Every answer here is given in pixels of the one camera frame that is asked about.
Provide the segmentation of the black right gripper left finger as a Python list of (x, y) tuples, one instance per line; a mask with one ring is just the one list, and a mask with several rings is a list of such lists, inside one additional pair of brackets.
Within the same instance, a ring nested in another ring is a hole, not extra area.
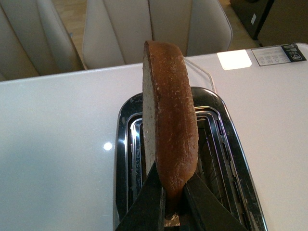
[(117, 231), (163, 231), (166, 192), (158, 176), (156, 163), (143, 184), (136, 201), (116, 228)]

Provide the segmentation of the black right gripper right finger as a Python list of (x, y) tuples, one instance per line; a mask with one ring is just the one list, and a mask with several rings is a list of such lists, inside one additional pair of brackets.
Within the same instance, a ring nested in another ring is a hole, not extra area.
[(192, 231), (245, 231), (240, 223), (214, 196), (201, 178), (194, 174), (184, 186), (188, 222)]

